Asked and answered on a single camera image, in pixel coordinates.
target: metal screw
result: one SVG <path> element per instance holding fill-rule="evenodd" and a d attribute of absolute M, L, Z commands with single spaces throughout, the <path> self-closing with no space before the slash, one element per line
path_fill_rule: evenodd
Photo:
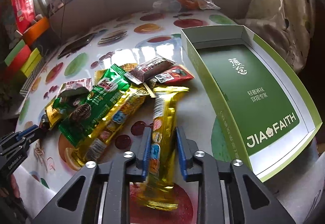
<path fill-rule="evenodd" d="M 123 154 L 123 156 L 124 156 L 125 158 L 131 158 L 131 157 L 134 156 L 134 153 L 133 153 L 132 151 L 126 151 L 126 152 Z"/>
<path fill-rule="evenodd" d="M 96 166 L 96 162 L 94 161 L 86 162 L 86 167 L 89 169 L 94 168 L 95 166 Z"/>
<path fill-rule="evenodd" d="M 194 155 L 195 155 L 196 157 L 203 157 L 203 156 L 205 155 L 205 152 L 202 151 L 202 150 L 197 150 L 197 151 L 194 153 Z"/>
<path fill-rule="evenodd" d="M 242 160 L 240 160 L 240 159 L 234 159 L 233 161 L 232 161 L 232 164 L 234 165 L 234 166 L 242 166 L 243 165 L 243 161 Z"/>

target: green cardboard box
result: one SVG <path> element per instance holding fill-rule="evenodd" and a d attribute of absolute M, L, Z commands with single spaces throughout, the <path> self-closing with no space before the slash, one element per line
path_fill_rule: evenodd
<path fill-rule="evenodd" d="M 266 181 L 319 130 L 310 95 L 280 55 L 245 26 L 187 28 L 181 37 L 221 127 L 212 130 L 213 156 L 228 152 Z M 227 150 L 220 149 L 222 141 Z"/>
<path fill-rule="evenodd" d="M 16 55 L 20 52 L 20 50 L 25 46 L 24 40 L 20 40 L 16 46 L 10 51 L 7 57 L 0 63 L 0 71 L 4 71 L 14 60 Z"/>

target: yellow wrapper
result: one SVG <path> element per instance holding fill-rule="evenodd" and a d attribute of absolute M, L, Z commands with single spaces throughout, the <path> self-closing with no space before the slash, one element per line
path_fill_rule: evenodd
<path fill-rule="evenodd" d="M 88 161 L 96 161 L 126 120 L 144 103 L 147 95 L 149 92 L 144 86 L 137 87 L 132 84 L 89 137 L 71 153 L 74 162 L 82 167 Z"/>
<path fill-rule="evenodd" d="M 130 72 L 131 70 L 133 70 L 138 64 L 137 63 L 128 63 L 128 64 L 124 64 L 121 65 L 120 67 L 125 71 L 125 72 Z M 94 74 L 94 85 L 97 85 L 98 81 L 101 79 L 101 77 L 103 76 L 104 72 L 107 69 L 103 69 L 103 70 L 98 70 L 95 71 Z"/>
<path fill-rule="evenodd" d="M 45 106 L 46 115 L 48 116 L 48 121 L 50 122 L 50 130 L 61 120 L 63 119 L 63 115 L 57 111 L 56 109 L 53 109 L 53 102 L 55 100 L 55 97 Z"/>
<path fill-rule="evenodd" d="M 173 172 L 175 162 L 176 103 L 186 87 L 157 87 L 153 114 L 153 133 L 149 175 L 141 185 L 138 200 L 142 205 L 171 211 L 178 207 L 173 196 Z"/>

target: cartoon character print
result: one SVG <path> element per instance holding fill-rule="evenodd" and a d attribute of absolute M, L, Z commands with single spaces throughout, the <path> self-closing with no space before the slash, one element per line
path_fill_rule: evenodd
<path fill-rule="evenodd" d="M 171 71 L 171 75 L 173 77 L 181 77 L 181 76 L 186 76 L 186 73 L 181 69 L 173 69 Z"/>
<path fill-rule="evenodd" d="M 127 117 L 133 112 L 134 107 L 138 104 L 138 102 L 139 95 L 130 96 L 126 103 L 121 106 L 121 109 L 114 114 L 113 121 L 118 124 L 124 123 Z"/>
<path fill-rule="evenodd" d="M 160 157 L 160 146 L 157 143 L 151 145 L 150 151 L 150 163 L 149 163 L 149 172 L 155 176 L 159 176 L 159 157 Z"/>

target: snack wrapper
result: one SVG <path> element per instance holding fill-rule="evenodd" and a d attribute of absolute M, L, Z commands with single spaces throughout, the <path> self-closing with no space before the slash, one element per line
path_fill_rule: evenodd
<path fill-rule="evenodd" d="M 83 78 L 79 80 L 65 82 L 61 85 L 57 97 L 68 97 L 89 93 L 93 88 L 91 78 Z"/>
<path fill-rule="evenodd" d="M 74 162 L 82 167 L 88 161 L 96 161 L 111 143 L 126 120 L 144 103 L 149 95 L 146 88 L 131 85 L 118 102 L 102 118 L 93 132 L 71 153 Z"/>
<path fill-rule="evenodd" d="M 175 65 L 170 69 L 150 78 L 148 83 L 150 88 L 154 88 L 159 85 L 178 85 L 193 78 L 194 76 L 184 65 Z"/>
<path fill-rule="evenodd" d="M 55 98 L 45 106 L 45 112 L 49 122 L 49 130 L 53 129 L 53 127 L 63 118 L 63 115 L 57 109 L 53 108 L 54 99 Z"/>
<path fill-rule="evenodd" d="M 123 69 L 112 65 L 93 87 L 86 101 L 61 122 L 60 131 L 74 147 L 92 133 L 100 120 L 129 89 L 129 80 L 124 74 Z"/>
<path fill-rule="evenodd" d="M 80 104 L 83 104 L 87 100 L 87 96 L 88 93 L 55 98 L 53 102 L 53 108 L 58 110 L 67 109 L 69 111 L 73 111 Z"/>
<path fill-rule="evenodd" d="M 186 87 L 157 87 L 153 114 L 153 132 L 149 174 L 141 184 L 138 200 L 142 205 L 165 211 L 178 207 L 173 195 L 173 172 L 175 164 L 176 104 Z"/>
<path fill-rule="evenodd" d="M 168 60 L 161 56 L 156 56 L 155 58 L 138 65 L 130 74 L 138 79 L 140 82 L 147 81 L 150 77 L 158 75 L 159 73 L 167 70 L 176 62 Z"/>
<path fill-rule="evenodd" d="M 137 63 L 127 63 L 124 65 L 121 65 L 120 68 L 122 68 L 125 72 L 130 72 L 132 69 L 134 69 L 138 64 Z M 102 78 L 104 72 L 107 69 L 103 69 L 103 70 L 98 70 L 95 71 L 94 73 L 94 85 L 97 85 L 98 81 Z"/>

